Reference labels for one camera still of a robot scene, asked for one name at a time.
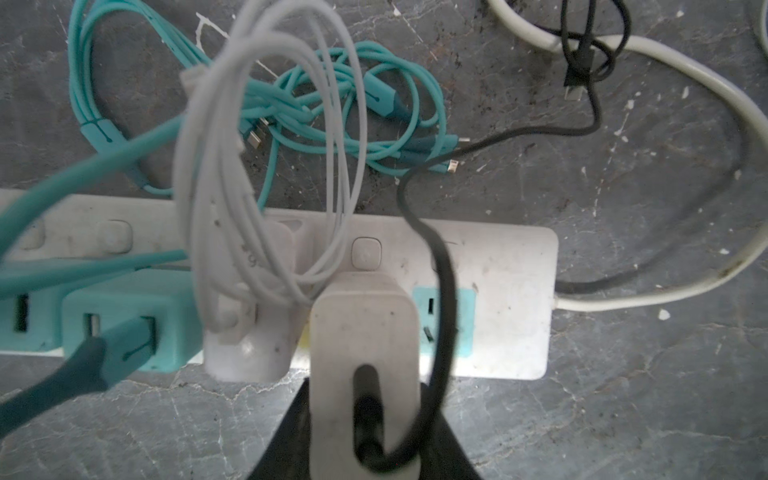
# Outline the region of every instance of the power outlet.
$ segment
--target power outlet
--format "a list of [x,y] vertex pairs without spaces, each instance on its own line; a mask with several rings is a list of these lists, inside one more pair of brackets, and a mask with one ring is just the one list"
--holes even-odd
[[[413,301],[419,311],[419,344],[422,355],[435,355],[440,318],[440,293],[435,287],[417,286],[413,289]],[[475,298],[477,294],[469,288],[456,291],[457,327],[456,356],[465,358],[472,354],[472,338],[475,335]]]

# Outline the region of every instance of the gray marble floor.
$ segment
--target gray marble floor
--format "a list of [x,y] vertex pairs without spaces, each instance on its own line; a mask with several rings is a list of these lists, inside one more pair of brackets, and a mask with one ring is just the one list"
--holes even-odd
[[[240,6],[149,3],[191,38],[196,13],[227,29]],[[558,23],[557,0],[512,3],[532,21]],[[572,3],[574,15],[583,16],[586,2]],[[636,33],[703,61],[768,106],[768,60],[742,2],[627,3]],[[600,6],[598,30],[618,31],[610,2]],[[515,39],[482,0],[398,0],[401,16],[387,0],[338,0],[336,7],[356,40],[377,40],[437,77],[456,134],[480,138],[531,122],[589,121],[585,103],[562,99],[561,57]],[[0,186],[26,188],[91,148],[68,100],[71,1],[5,0],[2,9]],[[201,41],[213,54],[222,38],[205,28]],[[178,70],[137,16],[115,15],[99,26],[98,98],[124,131],[146,131],[181,110]],[[768,217],[765,154],[750,132],[704,88],[640,55],[622,55],[598,90],[601,131],[585,139],[522,138],[466,158],[451,177],[419,178],[412,189],[419,213],[554,229],[563,288],[653,290],[721,264],[721,251],[735,251]],[[169,152],[145,162],[160,182],[168,179]],[[319,209],[321,169],[314,157],[286,154],[270,204]],[[258,181],[262,159],[251,174]],[[397,214],[394,180],[366,175],[361,211]],[[88,192],[143,195],[120,175]],[[618,280],[600,282],[607,277]],[[665,306],[666,321],[658,308],[556,312],[543,379],[456,379],[445,415],[488,480],[765,480],[766,290],[763,257],[719,290]],[[0,357],[0,395],[29,386],[59,362]],[[244,385],[215,382],[194,366],[169,376],[136,374],[6,438],[0,478],[241,478],[302,377],[292,372],[276,385]]]

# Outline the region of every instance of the white power strip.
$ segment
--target white power strip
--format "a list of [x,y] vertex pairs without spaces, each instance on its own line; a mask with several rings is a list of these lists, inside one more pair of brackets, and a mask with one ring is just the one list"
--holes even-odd
[[[0,190],[0,209],[22,193]],[[324,213],[268,209],[266,215],[274,220],[307,222],[313,228],[317,246],[322,244]],[[475,299],[474,311],[465,314],[472,321],[460,320],[460,328],[465,331],[460,334],[463,338],[454,374],[541,378],[547,368],[558,255],[554,232],[496,223],[428,223],[449,246],[458,287]],[[378,265],[375,270],[390,275],[406,292],[422,296],[437,286],[427,246],[402,218],[355,215],[351,224],[349,254],[339,271],[370,270]],[[102,258],[115,253],[178,248],[172,201],[72,195],[38,219],[19,239],[8,259]],[[431,357],[422,355],[422,373],[428,372],[431,365]],[[304,342],[291,366],[309,368],[309,350]]]

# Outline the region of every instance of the white power cord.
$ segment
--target white power cord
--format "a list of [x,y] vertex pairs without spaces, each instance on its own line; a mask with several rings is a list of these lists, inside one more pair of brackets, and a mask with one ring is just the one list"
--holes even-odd
[[[504,26],[515,35],[535,47],[553,53],[562,51],[560,38],[527,22],[517,12],[512,10],[505,0],[487,1],[491,6],[491,10],[499,17]],[[605,42],[610,48],[616,48],[621,41],[621,36],[607,35],[599,37],[599,40]],[[763,146],[768,148],[768,118],[744,92],[726,78],[721,77],[716,72],[680,52],[649,38],[633,35],[630,37],[625,50],[634,51],[667,64],[709,88],[735,111],[739,112],[745,122],[754,128],[758,138],[763,142]],[[757,231],[755,237],[728,264],[698,281],[671,287],[656,293],[618,298],[582,300],[570,296],[556,296],[554,308],[578,312],[602,312],[636,306],[659,305],[691,298],[692,296],[701,295],[715,289],[733,279],[754,262],[767,247],[768,224],[764,224]]]
[[[349,219],[360,195],[366,165],[368,124],[366,99],[362,95],[356,99],[359,153],[350,187],[339,89],[316,15],[338,32],[349,55],[356,90],[365,91],[355,46],[342,19],[322,0],[281,0],[266,9],[264,3],[249,0],[241,9],[224,49],[190,97],[174,152],[173,187],[180,236],[190,257],[200,319],[215,333],[231,327],[217,319],[214,299],[219,293],[248,303],[312,304],[342,262]],[[283,19],[296,14],[306,19],[314,34],[322,63],[306,42],[276,29]],[[326,249],[304,273],[291,271],[278,255],[280,246],[270,238],[240,160],[241,145],[234,140],[249,71],[256,61],[274,55],[295,61],[310,76],[323,99],[328,132]],[[336,166],[338,184],[334,188]],[[210,235],[216,229],[225,239],[228,258],[211,258]],[[257,260],[256,266],[249,265],[251,255]],[[217,278],[211,262],[231,262],[247,289]]]
[[757,41],[768,55],[768,0],[746,0],[746,4]]

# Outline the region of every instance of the coiled white cable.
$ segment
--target coiled white cable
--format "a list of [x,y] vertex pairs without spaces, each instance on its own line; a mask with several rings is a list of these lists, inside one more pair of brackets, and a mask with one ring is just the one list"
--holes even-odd
[[[207,329],[228,328],[217,321],[213,298],[223,293],[247,302],[284,306],[311,305],[325,282],[341,264],[347,247],[349,219],[353,215],[366,165],[368,124],[366,99],[356,99],[359,109],[359,153],[353,185],[349,185],[343,147],[341,101],[326,40],[316,16],[338,32],[349,53],[357,91],[365,91],[362,71],[352,37],[342,19],[322,0],[281,0],[264,8],[264,0],[249,0],[237,16],[230,38],[208,72],[194,89],[184,126],[174,152],[174,201],[180,236],[189,253],[194,275],[198,313]],[[277,30],[289,15],[301,15],[314,34],[323,62],[305,41]],[[240,160],[237,122],[252,65],[279,55],[301,65],[323,99],[326,125],[326,212],[328,237],[325,251],[304,273],[286,267],[270,238],[259,211],[253,187]],[[338,184],[334,175],[338,167]],[[214,223],[223,234],[229,258],[212,260],[209,252]],[[249,255],[257,259],[249,267]],[[248,290],[216,278],[210,262],[232,262]]]
[[[517,12],[512,10],[505,0],[487,1],[491,6],[491,10],[499,17],[504,26],[518,37],[535,47],[553,53],[558,53],[562,50],[560,38],[527,22]],[[619,45],[619,41],[621,41],[621,36],[607,35],[599,39],[609,47],[616,48]],[[745,122],[752,126],[763,146],[768,149],[768,118],[766,118],[752,99],[747,97],[735,84],[699,62],[649,38],[633,35],[630,37],[625,50],[634,51],[658,60],[709,88],[737,111]],[[671,287],[660,292],[618,298],[591,300],[570,296],[556,296],[554,308],[578,312],[601,312],[636,306],[659,305],[691,298],[692,296],[709,292],[733,279],[752,262],[757,260],[766,248],[768,248],[768,224],[764,224],[757,231],[755,237],[734,255],[728,264],[698,281]]]

